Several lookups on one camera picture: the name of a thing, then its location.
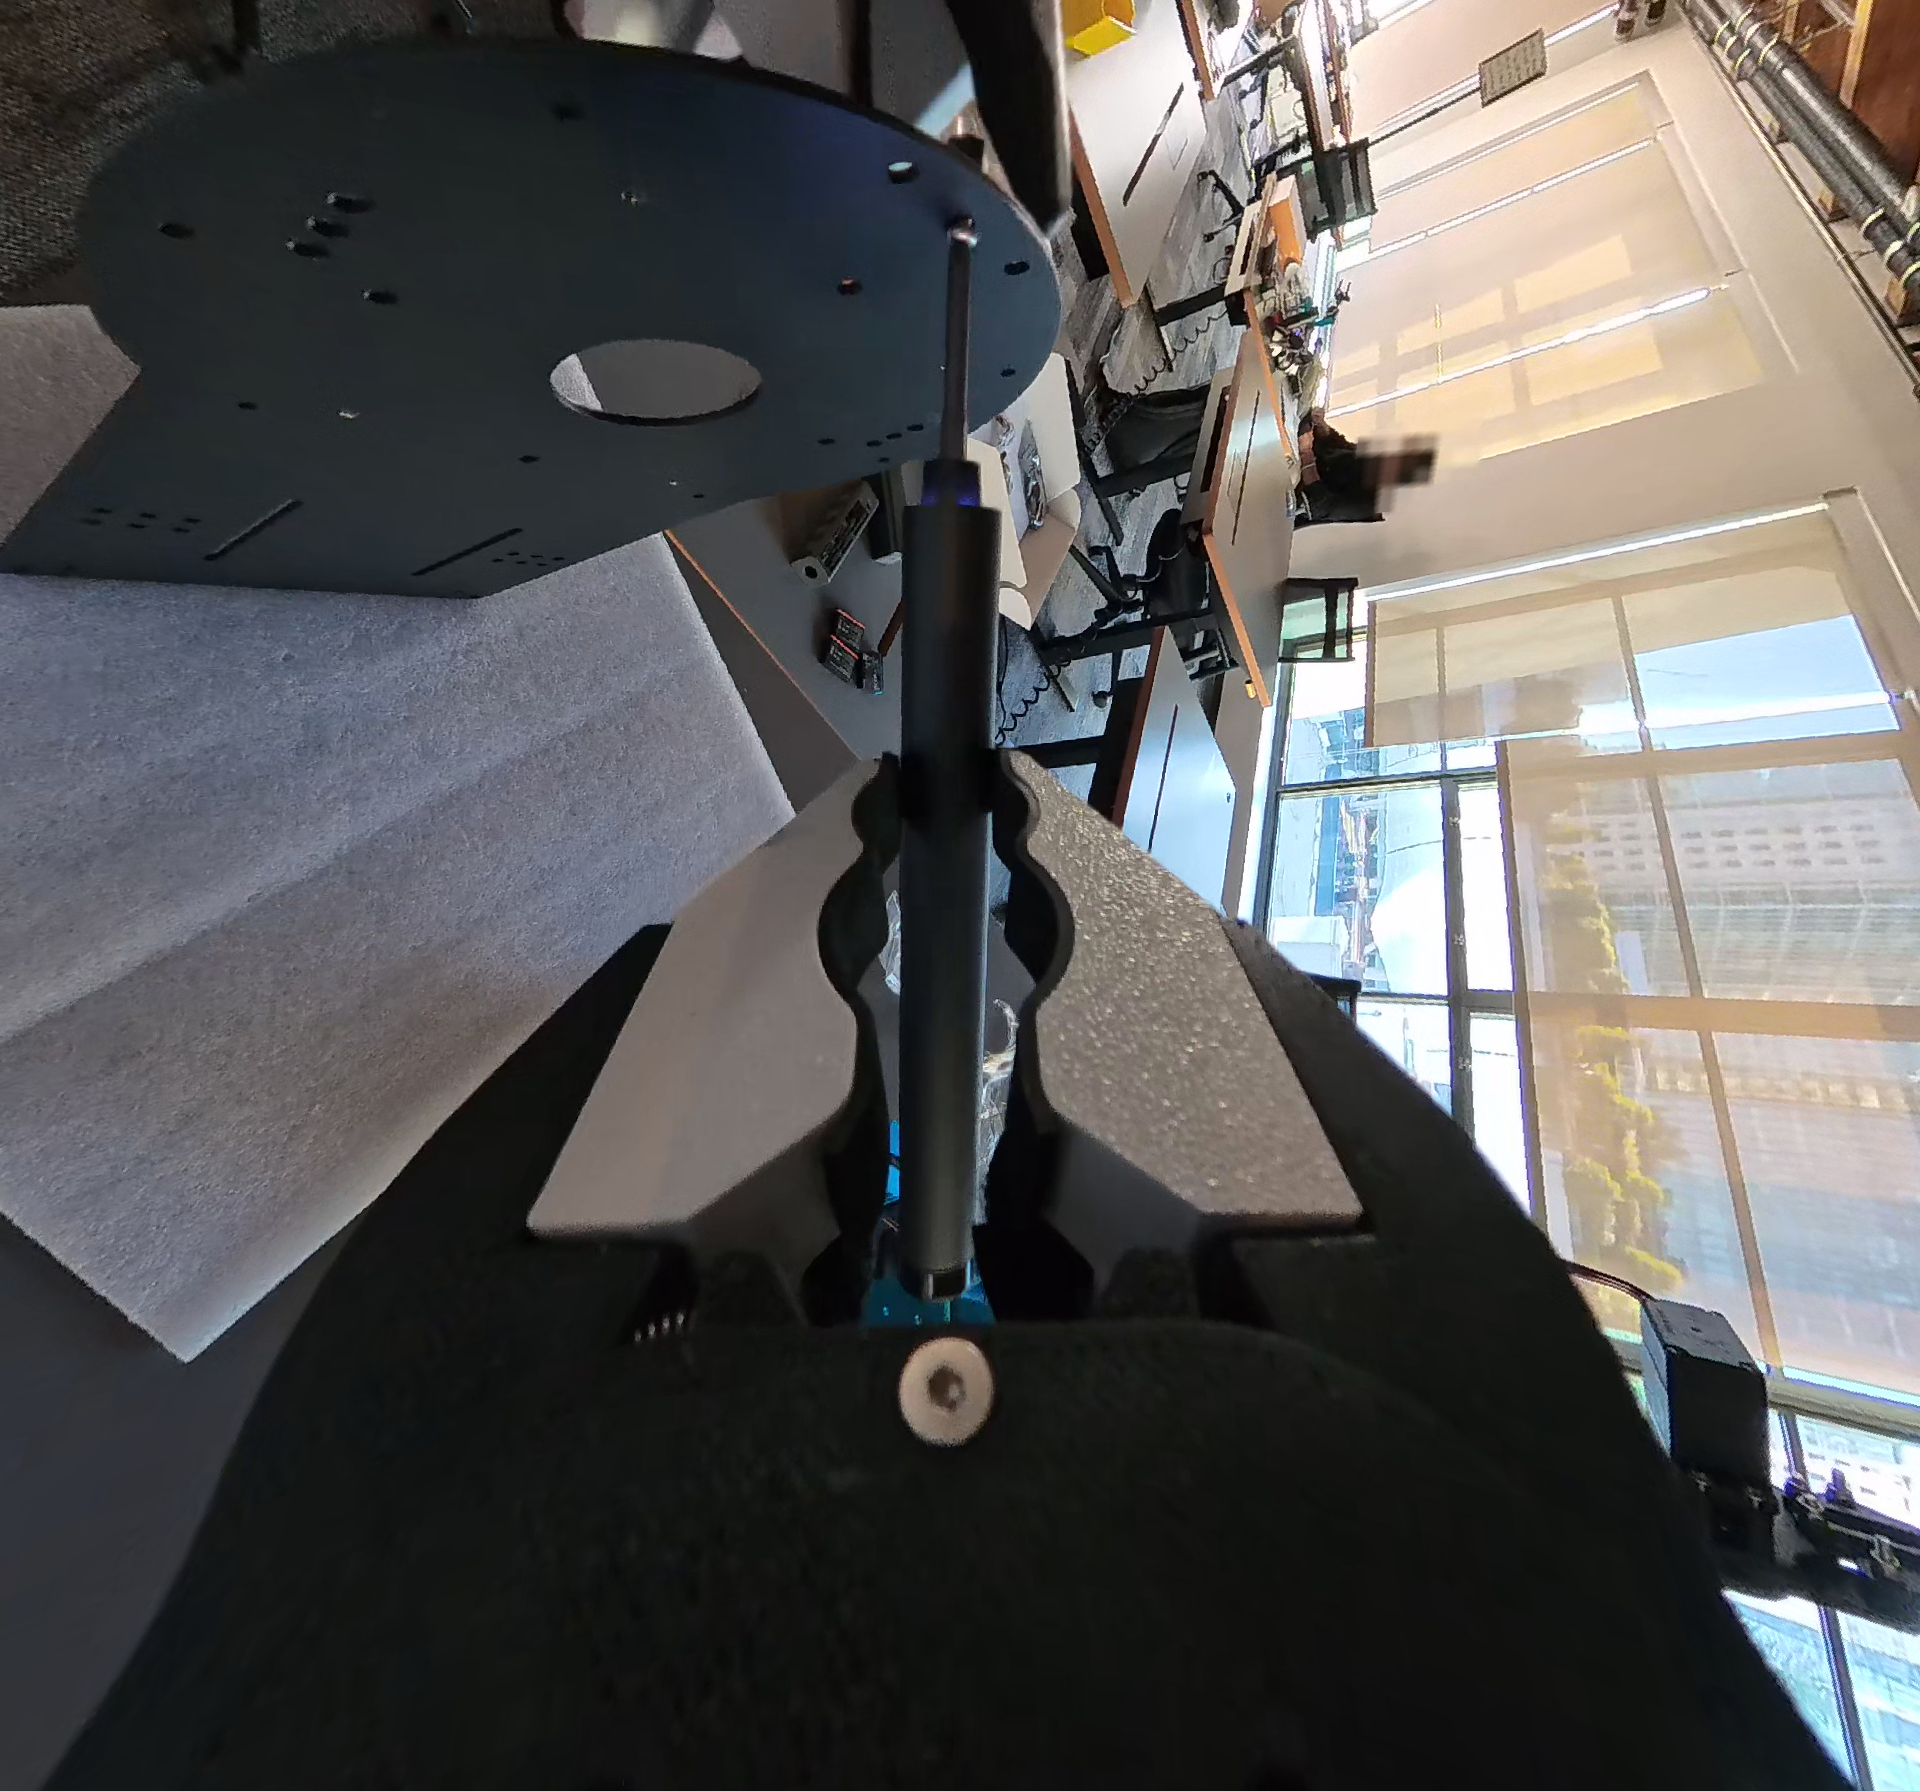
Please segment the black mesh office chair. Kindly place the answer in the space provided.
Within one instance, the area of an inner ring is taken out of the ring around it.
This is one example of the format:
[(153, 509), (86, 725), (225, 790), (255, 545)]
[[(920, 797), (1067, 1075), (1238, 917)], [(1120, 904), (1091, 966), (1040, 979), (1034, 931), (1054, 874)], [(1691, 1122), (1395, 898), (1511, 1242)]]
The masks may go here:
[(1287, 578), (1281, 588), (1283, 664), (1349, 664), (1357, 635), (1355, 578)]
[(1301, 208), (1309, 242), (1330, 233), (1342, 235), (1347, 228), (1373, 218), (1377, 195), (1371, 142), (1355, 141), (1312, 151), (1309, 163), (1301, 167)]

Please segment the metal ceiling pipes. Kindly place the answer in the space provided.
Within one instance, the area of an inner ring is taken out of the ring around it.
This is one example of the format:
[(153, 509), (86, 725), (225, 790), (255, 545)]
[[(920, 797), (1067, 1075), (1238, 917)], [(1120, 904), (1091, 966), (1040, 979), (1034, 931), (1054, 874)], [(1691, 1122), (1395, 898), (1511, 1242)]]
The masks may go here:
[(1918, 362), (1918, 0), (1616, 0), (1628, 40), (1676, 18)]

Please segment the white open box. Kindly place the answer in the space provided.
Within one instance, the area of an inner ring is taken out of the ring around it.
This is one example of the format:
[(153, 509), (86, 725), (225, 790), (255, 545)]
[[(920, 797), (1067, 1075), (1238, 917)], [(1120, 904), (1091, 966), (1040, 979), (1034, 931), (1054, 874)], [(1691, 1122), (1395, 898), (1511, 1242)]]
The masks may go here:
[(968, 454), (1003, 515), (998, 612), (1029, 631), (1080, 529), (1083, 460), (1062, 353), (968, 439)]

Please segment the black servo motor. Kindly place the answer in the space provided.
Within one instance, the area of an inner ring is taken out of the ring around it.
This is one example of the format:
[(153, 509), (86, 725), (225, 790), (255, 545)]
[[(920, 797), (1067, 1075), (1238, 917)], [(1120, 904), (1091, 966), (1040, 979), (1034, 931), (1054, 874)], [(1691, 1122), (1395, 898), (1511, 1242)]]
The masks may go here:
[(1771, 1488), (1763, 1373), (1726, 1314), (1669, 1298), (1639, 1304), (1642, 1374), (1669, 1459), (1712, 1489)]

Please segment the black screwdriver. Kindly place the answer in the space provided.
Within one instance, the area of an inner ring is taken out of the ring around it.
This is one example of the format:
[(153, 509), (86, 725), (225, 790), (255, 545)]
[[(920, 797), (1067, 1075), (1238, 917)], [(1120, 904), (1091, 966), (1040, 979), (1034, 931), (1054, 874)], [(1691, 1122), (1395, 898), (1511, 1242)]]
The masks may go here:
[(968, 458), (974, 252), (946, 249), (939, 454), (902, 548), (899, 1281), (921, 1303), (968, 1286), (986, 1054), (1001, 521)]

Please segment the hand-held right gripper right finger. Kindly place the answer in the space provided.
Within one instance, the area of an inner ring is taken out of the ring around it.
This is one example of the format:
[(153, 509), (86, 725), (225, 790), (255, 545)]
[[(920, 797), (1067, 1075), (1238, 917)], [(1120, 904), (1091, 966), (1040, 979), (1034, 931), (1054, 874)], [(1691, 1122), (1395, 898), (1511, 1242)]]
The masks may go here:
[(1005, 751), (998, 779), (1003, 929), (1031, 989), (991, 1157), (991, 1281), (1357, 1232), (1224, 917), (1031, 755)]

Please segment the grey desk with wood edge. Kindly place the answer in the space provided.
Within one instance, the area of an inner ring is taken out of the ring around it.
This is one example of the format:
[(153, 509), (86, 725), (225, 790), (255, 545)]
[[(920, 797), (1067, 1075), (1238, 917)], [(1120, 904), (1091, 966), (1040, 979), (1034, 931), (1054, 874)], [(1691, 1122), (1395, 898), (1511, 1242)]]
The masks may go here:
[(1190, 0), (1136, 0), (1134, 35), (1091, 60), (1069, 51), (1074, 228), (1091, 274), (1136, 306), (1205, 141)]
[(1288, 578), (1298, 465), (1281, 392), (1255, 331), (1210, 385), (1188, 483), (1188, 524), (1210, 574), (1213, 626), (1231, 637), (1246, 689), (1274, 701), (1281, 593)]
[(1169, 627), (1157, 629), (1139, 674), (1115, 689), (1120, 733), (1113, 817), (1168, 871), (1213, 907), (1252, 905), (1255, 817), (1274, 714), (1241, 671), (1206, 682), (1188, 664)]

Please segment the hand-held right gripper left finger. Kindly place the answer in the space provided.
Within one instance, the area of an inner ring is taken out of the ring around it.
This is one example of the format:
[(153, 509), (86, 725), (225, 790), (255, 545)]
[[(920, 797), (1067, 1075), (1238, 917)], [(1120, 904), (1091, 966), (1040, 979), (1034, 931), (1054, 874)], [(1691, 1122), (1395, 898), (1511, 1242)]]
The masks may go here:
[(874, 1270), (889, 1105), (859, 983), (886, 939), (899, 764), (855, 764), (684, 904), (527, 1215), (540, 1240)]

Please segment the black metal base plate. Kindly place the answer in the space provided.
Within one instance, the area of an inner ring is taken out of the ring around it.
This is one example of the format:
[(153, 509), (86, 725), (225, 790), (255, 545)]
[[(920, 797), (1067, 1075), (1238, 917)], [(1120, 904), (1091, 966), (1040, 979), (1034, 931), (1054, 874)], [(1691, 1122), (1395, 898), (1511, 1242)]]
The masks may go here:
[(76, 237), (135, 380), (4, 572), (486, 598), (736, 504), (939, 451), (1062, 315), (968, 156), (740, 65), (560, 41), (339, 47), (179, 103)]

